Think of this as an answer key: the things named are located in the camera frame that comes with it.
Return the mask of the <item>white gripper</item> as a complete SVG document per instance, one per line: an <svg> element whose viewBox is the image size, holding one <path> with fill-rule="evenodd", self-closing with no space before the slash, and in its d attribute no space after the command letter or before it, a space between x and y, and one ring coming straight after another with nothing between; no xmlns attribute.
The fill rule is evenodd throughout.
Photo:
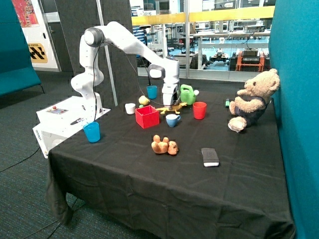
<svg viewBox="0 0 319 239"><path fill-rule="evenodd" d="M166 107L179 103L178 84L164 83L162 88L163 105Z"/></svg>

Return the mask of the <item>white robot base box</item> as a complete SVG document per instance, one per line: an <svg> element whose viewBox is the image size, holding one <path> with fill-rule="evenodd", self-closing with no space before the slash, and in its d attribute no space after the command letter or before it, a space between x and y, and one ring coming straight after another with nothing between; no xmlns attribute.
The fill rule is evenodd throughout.
<svg viewBox="0 0 319 239"><path fill-rule="evenodd" d="M33 132L44 158L48 158L52 148L82 130L85 124L109 111L110 109L100 108L96 116L88 118L90 110L85 106L84 99L78 96L71 96L37 111L40 123L33 128Z"/></svg>

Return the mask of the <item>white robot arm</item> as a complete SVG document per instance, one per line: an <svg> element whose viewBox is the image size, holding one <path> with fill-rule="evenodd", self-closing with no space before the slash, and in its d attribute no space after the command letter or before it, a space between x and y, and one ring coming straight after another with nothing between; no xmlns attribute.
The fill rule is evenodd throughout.
<svg viewBox="0 0 319 239"><path fill-rule="evenodd" d="M103 110L100 95L95 93L93 88L104 80L104 75L98 67L97 57L99 48L107 44L117 47L124 53L146 58L150 62L148 76L164 82L163 105L172 108L179 104L179 61L173 57L158 56L124 26L112 21L106 26L86 29L80 39L79 62L84 72L72 78L71 86L84 99L84 118L88 122L93 122Z"/></svg>

